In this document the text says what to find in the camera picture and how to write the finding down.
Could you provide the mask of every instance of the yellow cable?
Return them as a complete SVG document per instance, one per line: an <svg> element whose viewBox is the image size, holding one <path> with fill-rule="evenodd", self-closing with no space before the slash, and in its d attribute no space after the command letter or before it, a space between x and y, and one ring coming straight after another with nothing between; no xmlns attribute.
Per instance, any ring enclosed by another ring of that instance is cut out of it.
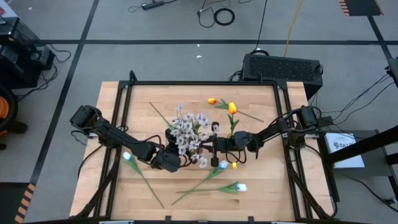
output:
<svg viewBox="0 0 398 224"><path fill-rule="evenodd" d="M287 36L287 41L286 41L286 47L285 47L285 54L284 54L284 57L286 57L287 47L289 46L290 34L292 33L292 29L293 29L294 23L296 22L297 16L298 16L298 14L299 14L299 12L300 12L301 5L303 4L303 2L304 2L304 0L301 0L301 1L300 1L300 4L298 5L298 9L297 9L297 11L296 11L296 15L294 15L294 19L293 19L292 25L290 26L289 34L288 34L288 36Z"/></svg>

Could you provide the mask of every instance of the floor mat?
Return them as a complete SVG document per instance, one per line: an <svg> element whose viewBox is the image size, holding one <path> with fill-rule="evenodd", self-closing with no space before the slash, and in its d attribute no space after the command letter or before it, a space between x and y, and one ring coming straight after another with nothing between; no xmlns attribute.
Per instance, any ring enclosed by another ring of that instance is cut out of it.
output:
<svg viewBox="0 0 398 224"><path fill-rule="evenodd" d="M1 223L22 223L34 190L30 183L0 183Z"/></svg>
<svg viewBox="0 0 398 224"><path fill-rule="evenodd" d="M384 15L376 0L339 0L346 16L381 16Z"/></svg>

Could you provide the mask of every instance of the yellow tulip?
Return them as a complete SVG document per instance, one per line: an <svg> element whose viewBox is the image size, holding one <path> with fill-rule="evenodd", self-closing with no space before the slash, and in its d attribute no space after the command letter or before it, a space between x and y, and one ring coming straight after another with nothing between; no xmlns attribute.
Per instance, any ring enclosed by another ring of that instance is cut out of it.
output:
<svg viewBox="0 0 398 224"><path fill-rule="evenodd" d="M229 103L229 113L236 114L236 106L234 103Z"/></svg>
<svg viewBox="0 0 398 224"><path fill-rule="evenodd" d="M216 104L217 101L214 98L209 98L209 99L207 99L207 102L209 102L211 104Z"/></svg>

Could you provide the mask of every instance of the gray floor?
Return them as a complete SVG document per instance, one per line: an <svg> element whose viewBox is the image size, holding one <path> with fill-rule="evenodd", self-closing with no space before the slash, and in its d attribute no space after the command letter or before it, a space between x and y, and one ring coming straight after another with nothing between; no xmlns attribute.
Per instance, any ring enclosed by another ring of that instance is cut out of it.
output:
<svg viewBox="0 0 398 224"><path fill-rule="evenodd" d="M179 0L158 9L134 14L132 5L144 0L100 0L87 39L96 40L182 40L256 39L263 0L238 4L231 0L236 20L228 27L211 29L199 26L196 15L202 1ZM78 40L81 37L93 0L13 0L10 6L41 39ZM375 21L386 40L397 40L398 2L379 1L385 16ZM299 1L269 0L261 39L285 40ZM213 4L215 9L220 4ZM209 23L209 15L202 15ZM293 40L377 40L366 17L346 17L337 0L307 0L302 6L292 33ZM56 45L76 50L76 45ZM86 44L80 55L59 122L37 183L26 222L67 218L76 187L76 173L83 159L84 146L71 136L68 120L78 106L95 105L101 82L127 79L133 69L140 80L227 80L241 68L245 53L253 45L172 44L172 45L96 45ZM284 45L260 45L271 55L281 56ZM393 57L398 46L389 46ZM385 74L386 58L379 45L290 45L289 57L321 61L325 73L318 92L318 106L324 111L344 107L352 98ZM18 118L29 124L29 132L8 135L9 149L0 152L1 182L28 182L53 116L72 59L57 64L58 78L44 91L26 98ZM353 107L370 101L390 80L379 84ZM398 101L391 86L375 102L344 122L343 129L383 131L398 123ZM397 145L387 148L397 152ZM363 179L382 197L391 197L386 178ZM337 175L341 202L337 217L347 221L394 223L398 215L377 201L356 182Z"/></svg>

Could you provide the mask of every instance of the wooden table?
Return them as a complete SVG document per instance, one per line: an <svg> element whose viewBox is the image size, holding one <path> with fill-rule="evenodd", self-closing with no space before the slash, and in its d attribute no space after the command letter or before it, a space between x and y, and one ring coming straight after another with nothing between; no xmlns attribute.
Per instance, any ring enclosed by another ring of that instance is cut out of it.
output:
<svg viewBox="0 0 398 224"><path fill-rule="evenodd" d="M118 82L103 82L99 93L97 108L104 118L111 120ZM289 83L289 96L292 108L307 105L302 83ZM156 113L149 102L171 121L176 117L175 108L182 104L183 113L204 113L210 121L220 123L221 134L229 132L228 110L215 108L207 103L208 98L221 98L233 101L238 110L264 120L256 121L242 114L236 114L240 119L237 131L246 130L256 133L277 117L275 98L271 86L165 86L138 85L133 86L127 117L128 134L137 139L148 138L159 134L164 140L165 121ZM121 120L123 104L119 110L118 121ZM307 144L318 148L316 140L308 139ZM85 156L98 147L98 141L88 141ZM105 150L100 150L86 161L78 180L75 197L70 215L76 215L89 201L100 179ZM223 154L218 154L220 161ZM333 213L325 173L320 158L308 149L302 149L302 161L309 191L323 209ZM200 186L201 189L222 187L239 181L248 186L247 192L238 195L223 192L201 192L186 196L171 206L179 197L179 190L188 190L203 180L211 167L201 169L197 165L170 173L166 170L155 170L138 162L143 174L165 205L162 209L150 190L131 167L120 163L118 182L113 203L112 219L128 220L164 220L171 215L173 220L236 220L244 221L248 216L254 216L256 221L294 221L292 199L290 196L287 171L284 161L281 138L274 138L260 149L259 158L255 160L254 153L248 152L248 161L238 164L238 169L228 169ZM104 214L108 193L104 194L101 214Z"/></svg>

